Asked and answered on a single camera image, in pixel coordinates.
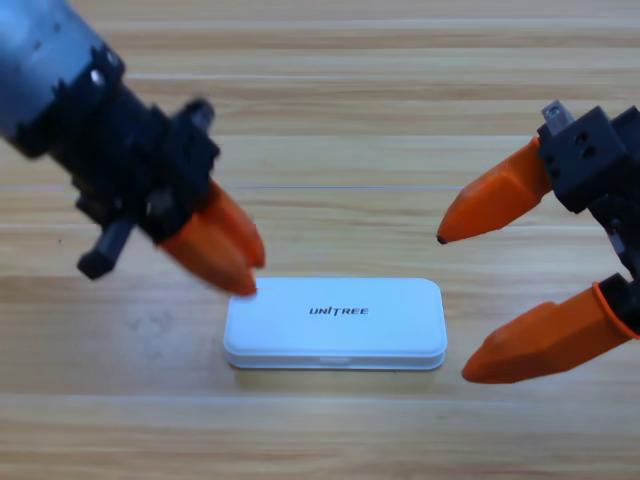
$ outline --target white plastic case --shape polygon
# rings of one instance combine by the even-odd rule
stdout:
[[[445,358],[438,286],[421,278],[258,278],[229,304],[238,368],[431,370]]]

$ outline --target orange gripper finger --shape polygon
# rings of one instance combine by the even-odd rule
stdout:
[[[241,249],[220,226],[205,222],[198,214],[159,247],[216,288],[241,296],[256,293],[251,265]]]
[[[597,283],[569,300],[543,303],[489,335],[462,376],[515,383],[565,372],[639,338],[609,307]]]
[[[207,206],[199,212],[207,223],[219,226],[255,268],[265,265],[265,248],[256,225],[213,179]]]
[[[534,137],[519,151],[467,185],[438,229],[442,244],[499,230],[537,206],[551,191]]]

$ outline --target wooden table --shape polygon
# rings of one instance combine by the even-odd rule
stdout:
[[[624,272],[549,195],[501,232],[435,241],[461,186],[559,98],[611,115],[640,88],[637,0],[78,0],[148,102],[206,94],[217,178],[268,276],[420,276],[443,290],[432,373],[241,372],[227,298],[141,235],[98,283],[96,231],[51,161],[0,147],[2,480],[640,477],[640,350],[511,386],[466,383],[484,337]]]

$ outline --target robotic hand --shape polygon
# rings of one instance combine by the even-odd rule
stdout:
[[[211,178],[214,109],[195,98],[172,116],[142,104],[125,65],[65,0],[0,2],[0,135],[71,176],[76,207],[102,229],[78,268],[115,267],[135,226],[182,267],[237,295],[255,293],[262,240]]]
[[[544,303],[493,332],[462,374],[513,383],[570,370],[640,338],[640,113],[613,120],[594,108],[578,120],[560,102],[528,145],[476,179],[449,207],[445,244],[499,230],[553,190],[569,211],[588,209],[632,281],[616,274],[557,305]]]

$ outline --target unitree logo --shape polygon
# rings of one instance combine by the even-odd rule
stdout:
[[[331,315],[334,317],[338,315],[368,315],[368,308],[312,308],[309,310],[309,315]]]

